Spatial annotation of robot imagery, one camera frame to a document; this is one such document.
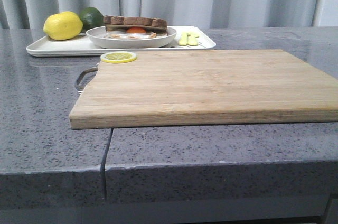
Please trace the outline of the white round plate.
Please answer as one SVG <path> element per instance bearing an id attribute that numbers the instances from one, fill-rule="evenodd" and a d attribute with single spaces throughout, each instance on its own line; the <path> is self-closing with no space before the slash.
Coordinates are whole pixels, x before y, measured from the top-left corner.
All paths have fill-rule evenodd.
<path id="1" fill-rule="evenodd" d="M 90 29 L 86 32 L 89 40 L 101 47 L 112 49 L 138 49 L 138 48 L 160 48 L 171 43 L 176 37 L 177 30 L 168 27 L 162 34 L 156 32 L 153 38 L 140 38 L 141 34 L 134 34 L 135 38 L 130 38 L 131 34 L 127 34 L 122 30 L 106 31 L 104 26 Z"/>

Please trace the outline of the white bread slice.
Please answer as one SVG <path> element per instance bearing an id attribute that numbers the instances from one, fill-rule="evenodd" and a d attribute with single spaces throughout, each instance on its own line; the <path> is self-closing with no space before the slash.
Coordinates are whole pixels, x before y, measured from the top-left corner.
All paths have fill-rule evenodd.
<path id="1" fill-rule="evenodd" d="M 160 18 L 105 15 L 103 17 L 103 23 L 106 28 L 142 27 L 144 29 L 161 30 L 161 31 L 165 31 L 167 29 L 167 21 Z"/>

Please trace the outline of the white rectangular tray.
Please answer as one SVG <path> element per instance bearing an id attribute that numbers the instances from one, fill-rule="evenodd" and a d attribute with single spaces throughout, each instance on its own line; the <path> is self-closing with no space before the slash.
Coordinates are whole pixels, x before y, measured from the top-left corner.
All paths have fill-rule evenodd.
<path id="1" fill-rule="evenodd" d="M 148 48 L 148 50 L 213 50 L 216 43 L 204 32 L 195 26 L 169 26 L 169 31 L 176 31 L 175 38 L 167 45 L 160 48 Z M 198 35 L 196 46 L 180 46 L 178 41 L 182 32 L 193 32 Z M 120 48 L 105 49 L 95 45 L 90 39 L 80 34 L 77 37 L 55 41 L 48 36 L 44 36 L 26 47 L 28 54 L 35 57 L 71 57 L 71 56 L 91 56 L 101 55 L 106 52 L 119 51 Z"/>

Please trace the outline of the yellow plastic fork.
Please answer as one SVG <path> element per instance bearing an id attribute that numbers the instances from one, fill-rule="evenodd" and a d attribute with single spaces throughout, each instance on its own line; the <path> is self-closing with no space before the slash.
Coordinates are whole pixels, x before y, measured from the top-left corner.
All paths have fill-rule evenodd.
<path id="1" fill-rule="evenodd" d="M 186 45 L 188 45 L 188 39 L 189 39 L 188 37 L 189 37 L 188 32 L 182 32 L 181 36 L 180 36 L 180 39 L 178 40 L 178 45 L 179 46 L 186 46 Z"/>

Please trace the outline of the yellow plastic knife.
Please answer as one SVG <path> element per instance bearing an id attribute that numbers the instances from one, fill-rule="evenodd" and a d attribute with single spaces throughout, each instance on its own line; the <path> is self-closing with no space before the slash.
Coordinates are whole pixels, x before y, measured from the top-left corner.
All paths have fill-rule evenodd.
<path id="1" fill-rule="evenodd" d="M 199 34 L 194 32 L 188 32 L 187 33 L 187 44 L 189 46 L 198 46 L 197 38 L 199 37 Z"/>

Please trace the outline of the lemon slice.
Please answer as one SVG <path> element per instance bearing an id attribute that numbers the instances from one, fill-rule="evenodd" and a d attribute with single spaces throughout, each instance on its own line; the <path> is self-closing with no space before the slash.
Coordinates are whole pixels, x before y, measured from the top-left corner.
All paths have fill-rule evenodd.
<path id="1" fill-rule="evenodd" d="M 137 55 L 133 52 L 116 51 L 104 53 L 100 56 L 102 62 L 105 63 L 127 63 L 137 59 Z"/>

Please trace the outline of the fried egg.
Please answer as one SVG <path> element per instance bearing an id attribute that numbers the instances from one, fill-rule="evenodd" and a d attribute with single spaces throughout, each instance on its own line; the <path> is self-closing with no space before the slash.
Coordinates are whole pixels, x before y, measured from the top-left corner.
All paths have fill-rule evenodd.
<path id="1" fill-rule="evenodd" d="M 141 27 L 131 27 L 128 29 L 113 29 L 108 31 L 104 38 L 108 39 L 122 39 L 122 40 L 140 40 L 156 38 L 156 32 L 147 32 Z"/>

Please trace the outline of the wooden cutting board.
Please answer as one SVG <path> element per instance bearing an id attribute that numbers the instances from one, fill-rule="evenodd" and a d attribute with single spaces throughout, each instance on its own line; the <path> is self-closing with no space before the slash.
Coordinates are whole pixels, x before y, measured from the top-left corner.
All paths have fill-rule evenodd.
<path id="1" fill-rule="evenodd" d="M 139 51 L 101 62 L 72 129 L 335 122 L 337 80 L 283 50 Z"/>

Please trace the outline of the green lime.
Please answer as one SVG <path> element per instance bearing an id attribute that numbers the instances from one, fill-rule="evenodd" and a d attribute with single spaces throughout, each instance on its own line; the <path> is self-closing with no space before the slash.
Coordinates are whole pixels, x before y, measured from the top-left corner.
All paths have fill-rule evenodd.
<path id="1" fill-rule="evenodd" d="M 86 7 L 79 13 L 79 18 L 83 23 L 82 31 L 86 32 L 89 29 L 104 25 L 104 16 L 95 7 Z"/>

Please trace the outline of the yellow lemon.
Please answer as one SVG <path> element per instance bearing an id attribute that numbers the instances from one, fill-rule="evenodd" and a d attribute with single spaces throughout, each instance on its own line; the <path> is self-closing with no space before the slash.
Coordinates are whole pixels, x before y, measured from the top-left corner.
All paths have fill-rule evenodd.
<path id="1" fill-rule="evenodd" d="M 43 32 L 50 38 L 62 41 L 76 37 L 83 28 L 79 16 L 71 11 L 65 11 L 49 16 L 44 23 Z"/>

